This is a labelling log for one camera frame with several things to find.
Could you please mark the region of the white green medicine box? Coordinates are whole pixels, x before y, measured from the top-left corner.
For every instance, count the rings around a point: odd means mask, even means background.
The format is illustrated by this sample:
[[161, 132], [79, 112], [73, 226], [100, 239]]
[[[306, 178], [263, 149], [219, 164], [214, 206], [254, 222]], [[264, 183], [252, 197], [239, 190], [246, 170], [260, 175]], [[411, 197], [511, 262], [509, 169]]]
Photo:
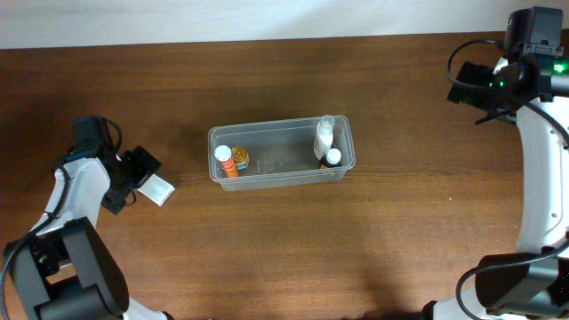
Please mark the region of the white green medicine box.
[[175, 187], [156, 174], [150, 176], [136, 190], [158, 206], [162, 206], [175, 191]]

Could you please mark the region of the orange tube white cap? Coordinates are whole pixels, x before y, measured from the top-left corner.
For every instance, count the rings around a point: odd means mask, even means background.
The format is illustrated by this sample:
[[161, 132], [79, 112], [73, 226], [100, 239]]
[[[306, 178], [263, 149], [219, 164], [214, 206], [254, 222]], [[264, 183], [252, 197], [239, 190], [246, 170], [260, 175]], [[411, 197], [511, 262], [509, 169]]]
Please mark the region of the orange tube white cap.
[[227, 145], [219, 145], [214, 150], [215, 158], [220, 162], [222, 169], [228, 178], [237, 178], [238, 169], [232, 156], [232, 149]]

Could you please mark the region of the small jar gold lid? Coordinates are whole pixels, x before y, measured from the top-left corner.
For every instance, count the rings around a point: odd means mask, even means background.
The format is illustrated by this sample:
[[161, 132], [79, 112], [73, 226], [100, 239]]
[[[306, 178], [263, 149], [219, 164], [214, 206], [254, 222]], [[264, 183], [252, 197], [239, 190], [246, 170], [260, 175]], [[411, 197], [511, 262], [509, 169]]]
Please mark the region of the small jar gold lid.
[[232, 149], [232, 158], [238, 170], [246, 169], [250, 162], [247, 150], [242, 146], [234, 146]]

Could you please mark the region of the dark bottle white cap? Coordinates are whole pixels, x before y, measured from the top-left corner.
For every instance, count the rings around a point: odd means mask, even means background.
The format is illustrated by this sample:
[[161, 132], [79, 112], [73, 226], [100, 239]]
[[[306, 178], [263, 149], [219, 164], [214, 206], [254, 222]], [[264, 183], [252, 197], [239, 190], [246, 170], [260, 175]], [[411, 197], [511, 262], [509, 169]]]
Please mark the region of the dark bottle white cap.
[[325, 156], [320, 160], [320, 169], [329, 169], [339, 167], [341, 165], [342, 153], [337, 148], [330, 148]]

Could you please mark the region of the white spray bottle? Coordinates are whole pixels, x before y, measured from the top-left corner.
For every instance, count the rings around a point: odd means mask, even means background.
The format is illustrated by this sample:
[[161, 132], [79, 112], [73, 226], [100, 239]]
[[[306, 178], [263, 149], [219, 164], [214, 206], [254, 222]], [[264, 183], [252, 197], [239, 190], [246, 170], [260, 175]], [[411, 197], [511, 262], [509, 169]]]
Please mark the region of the white spray bottle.
[[321, 160], [333, 144], [334, 118], [322, 116], [316, 128], [313, 150], [318, 160]]

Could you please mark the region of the clear plastic container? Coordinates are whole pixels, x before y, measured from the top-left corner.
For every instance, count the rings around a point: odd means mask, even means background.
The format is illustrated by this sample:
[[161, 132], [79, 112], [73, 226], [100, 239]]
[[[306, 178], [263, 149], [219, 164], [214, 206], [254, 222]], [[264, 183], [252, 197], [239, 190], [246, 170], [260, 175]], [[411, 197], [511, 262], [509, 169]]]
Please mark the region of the clear plastic container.
[[[279, 188], [341, 180], [356, 165], [349, 120], [334, 118], [333, 145], [341, 152], [340, 165], [322, 169], [313, 145], [318, 116], [213, 127], [208, 132], [209, 174], [226, 191]], [[229, 178], [214, 156], [219, 145], [243, 147], [250, 162], [236, 178]]]

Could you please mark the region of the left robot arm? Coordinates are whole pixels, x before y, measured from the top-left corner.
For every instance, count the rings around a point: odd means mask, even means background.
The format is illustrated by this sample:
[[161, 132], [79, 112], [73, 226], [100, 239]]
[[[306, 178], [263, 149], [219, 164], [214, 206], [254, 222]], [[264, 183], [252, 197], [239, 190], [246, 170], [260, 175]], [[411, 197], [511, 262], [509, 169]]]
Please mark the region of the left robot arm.
[[12, 280], [30, 319], [171, 317], [131, 297], [96, 230], [101, 209], [118, 214], [138, 194], [163, 205], [174, 191], [145, 148], [120, 149], [109, 131], [115, 126], [102, 116], [74, 121], [75, 143], [52, 168], [54, 189], [41, 218], [4, 249], [1, 278]]

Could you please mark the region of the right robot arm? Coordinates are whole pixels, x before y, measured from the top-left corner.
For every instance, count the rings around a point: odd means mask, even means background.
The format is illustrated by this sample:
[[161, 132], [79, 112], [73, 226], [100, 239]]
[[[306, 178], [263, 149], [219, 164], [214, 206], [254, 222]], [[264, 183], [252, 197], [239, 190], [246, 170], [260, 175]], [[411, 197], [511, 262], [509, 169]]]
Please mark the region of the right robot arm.
[[487, 255], [458, 280], [449, 300], [424, 319], [568, 317], [568, 58], [564, 14], [534, 6], [512, 12], [495, 67], [466, 62], [447, 99], [483, 110], [519, 130], [524, 210], [517, 250]]

